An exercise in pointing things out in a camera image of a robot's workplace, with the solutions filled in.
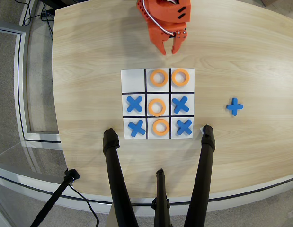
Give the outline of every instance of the orange ring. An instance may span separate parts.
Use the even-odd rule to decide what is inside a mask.
[[[160,123],[163,123],[165,124],[166,126],[166,130],[165,131],[158,131],[156,129],[157,125],[160,124]],[[167,121],[165,121],[164,119],[159,119],[159,120],[156,120],[154,122],[154,124],[152,125],[152,130],[153,132],[157,135],[157,136],[165,136],[168,132],[169,132],[169,123]]]
[[[162,73],[164,75],[164,81],[160,84],[156,83],[155,80],[154,80],[154,76],[156,73]],[[156,86],[156,87],[163,87],[164,85],[167,84],[167,81],[169,79],[169,76],[167,75],[167,72],[164,71],[164,70],[154,70],[152,73],[151,73],[151,83]]]
[[[152,110],[152,105],[154,105],[154,103],[160,103],[162,105],[162,110],[160,112],[157,113]],[[164,114],[166,110],[166,106],[165,106],[165,103],[161,99],[156,98],[151,100],[151,102],[148,104],[148,110],[150,111],[151,115],[155,117],[160,117]]]
[[[176,74],[178,72],[183,72],[185,74],[185,81],[183,83],[179,83],[176,81]],[[185,69],[177,69],[173,72],[173,74],[171,75],[171,80],[174,82],[175,85],[177,85],[178,87],[183,87],[185,86],[188,82],[189,82],[189,74]]]

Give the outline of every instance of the light wood tabletop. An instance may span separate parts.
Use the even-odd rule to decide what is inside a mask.
[[[214,129],[211,193],[293,174],[293,20],[234,0],[191,0],[188,37],[171,54],[150,42],[134,0],[90,0],[56,11],[53,90],[67,167],[80,192],[110,195],[103,133],[119,136],[131,197],[156,196],[163,168],[168,196],[191,195],[200,128]],[[194,68],[194,138],[125,140],[121,70]],[[233,97],[244,105],[231,116]]]

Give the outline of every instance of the floor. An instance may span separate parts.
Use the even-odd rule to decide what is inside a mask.
[[[278,0],[265,7],[261,0],[238,0],[255,6],[260,6],[293,19],[293,0]]]
[[[264,7],[260,0],[240,0]],[[36,14],[43,5],[39,4]],[[0,20],[17,24],[23,6],[0,0]],[[264,7],[293,19],[293,0],[279,0]],[[13,61],[15,37],[0,33],[0,163],[12,167],[62,176],[66,164],[62,151],[23,148],[15,116]],[[47,24],[34,18],[30,33],[27,93],[32,131],[58,132],[53,102],[52,40]],[[0,186],[0,205],[14,226],[29,226],[44,202]],[[95,226],[90,212],[55,206],[41,226]],[[107,215],[99,215],[101,227]],[[153,217],[138,217],[141,227],[153,226]],[[183,226],[185,216],[171,217],[174,226]],[[244,206],[207,213],[206,227],[293,227],[293,189]]]

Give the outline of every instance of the blue x piece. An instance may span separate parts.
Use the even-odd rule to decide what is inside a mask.
[[[130,122],[128,124],[128,127],[130,127],[133,130],[132,131],[132,137],[135,137],[137,135],[137,133],[145,135],[145,130],[143,128],[141,128],[142,125],[143,125],[142,120],[139,120],[137,124],[134,124],[132,122]]]
[[[232,115],[237,116],[238,115],[238,110],[243,109],[243,105],[238,104],[238,99],[237,98],[233,98],[232,99],[232,105],[227,105],[226,109],[232,110]]]
[[[189,108],[185,105],[188,98],[186,96],[183,96],[181,101],[177,100],[176,98],[173,98],[172,102],[176,104],[176,108],[174,109],[174,112],[177,114],[180,112],[180,110],[184,110],[185,112],[189,111]]]
[[[133,99],[131,96],[128,96],[126,100],[129,102],[129,107],[127,108],[128,112],[131,112],[133,109],[136,109],[138,112],[142,111],[142,107],[139,104],[142,101],[141,96],[139,96],[136,99]]]
[[[181,135],[182,133],[186,132],[188,135],[192,134],[192,131],[189,129],[189,126],[192,124],[191,120],[187,120],[185,123],[183,123],[180,120],[177,120],[177,125],[179,125],[179,129],[177,131],[178,135]]]

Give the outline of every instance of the white game board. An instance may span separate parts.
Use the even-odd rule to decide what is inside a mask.
[[[121,70],[125,139],[193,137],[195,69],[175,70],[178,69]]]

